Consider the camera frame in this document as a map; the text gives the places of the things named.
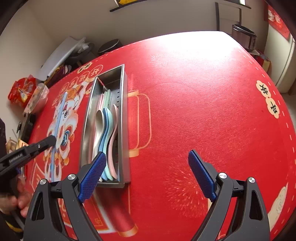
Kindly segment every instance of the cutlery tray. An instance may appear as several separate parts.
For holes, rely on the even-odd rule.
[[[130,182],[128,155],[127,75],[124,64],[98,75],[100,81],[111,90],[110,106],[118,107],[118,136],[113,145],[113,162],[118,179],[98,182],[97,187],[123,188]],[[95,136],[95,119],[100,95],[104,87],[96,78],[89,97],[81,139],[80,167],[92,160]]]

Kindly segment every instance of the firework pattern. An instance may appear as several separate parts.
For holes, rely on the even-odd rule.
[[[207,199],[190,168],[184,170],[184,162],[187,163],[187,159],[179,155],[170,165],[170,175],[165,179],[166,196],[171,208],[179,211],[180,215],[189,218],[204,216],[207,213]]]
[[[151,61],[154,66],[166,66],[169,60],[165,54],[154,54],[151,55]]]

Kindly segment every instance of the red snack bag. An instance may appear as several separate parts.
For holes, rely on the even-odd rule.
[[[36,79],[29,75],[28,78],[22,78],[15,81],[9,94],[8,99],[15,104],[25,108],[36,89]]]

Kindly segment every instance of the table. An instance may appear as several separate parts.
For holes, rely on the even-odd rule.
[[[56,179],[78,171],[94,77],[120,64],[125,64],[128,76],[131,183],[122,190],[97,190],[85,202],[102,238],[190,240],[210,205],[188,166],[188,152],[195,149],[218,172],[233,179],[256,179],[273,239],[296,204],[295,131],[272,80],[223,32],[178,33],[136,42],[92,60],[54,85],[30,142],[52,133],[67,90],[68,115],[61,120],[56,145]],[[46,151],[28,165],[31,192],[40,179],[49,178],[48,160]],[[69,235],[75,237],[63,202],[60,206]],[[226,231],[223,226],[219,238]]]

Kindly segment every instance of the food package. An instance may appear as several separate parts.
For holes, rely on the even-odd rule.
[[[47,102],[48,93],[49,89],[45,84],[38,84],[37,88],[35,89],[31,99],[29,100],[24,110],[24,113],[37,114],[38,112],[40,112]]]
[[[25,108],[36,89],[36,79],[29,75],[28,78],[22,78],[15,81],[9,94],[8,99],[15,104]]]

